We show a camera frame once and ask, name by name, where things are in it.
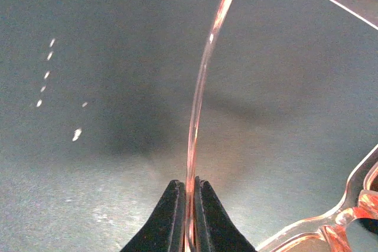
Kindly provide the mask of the brown sunglasses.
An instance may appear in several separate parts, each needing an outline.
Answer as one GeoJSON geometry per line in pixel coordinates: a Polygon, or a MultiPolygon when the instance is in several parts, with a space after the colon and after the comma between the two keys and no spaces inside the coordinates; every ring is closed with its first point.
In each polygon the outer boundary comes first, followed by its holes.
{"type": "MultiPolygon", "coordinates": [[[[221,0],[209,35],[195,87],[188,134],[185,182],[184,251],[197,251],[194,231],[195,150],[207,77],[207,66],[233,0],[221,0]]],[[[377,27],[377,0],[329,0],[373,28],[377,27]]],[[[350,251],[346,229],[356,220],[377,219],[377,149],[372,149],[352,170],[336,206],[317,217],[286,226],[258,245],[257,251],[350,251]]]]}

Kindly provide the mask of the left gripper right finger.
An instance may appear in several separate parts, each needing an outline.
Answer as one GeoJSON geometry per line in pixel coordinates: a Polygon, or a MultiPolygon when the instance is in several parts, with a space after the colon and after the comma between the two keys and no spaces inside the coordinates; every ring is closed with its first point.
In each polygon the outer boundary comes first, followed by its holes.
{"type": "Polygon", "coordinates": [[[209,181],[194,183],[194,231],[197,251],[255,252],[231,221],[209,181]]]}

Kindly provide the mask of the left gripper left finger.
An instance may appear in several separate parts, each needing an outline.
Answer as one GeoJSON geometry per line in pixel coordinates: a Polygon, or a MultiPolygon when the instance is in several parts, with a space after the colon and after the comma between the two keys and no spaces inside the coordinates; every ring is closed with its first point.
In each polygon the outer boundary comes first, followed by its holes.
{"type": "Polygon", "coordinates": [[[143,227],[122,251],[182,251],[184,242],[185,185],[169,182],[143,227]]]}

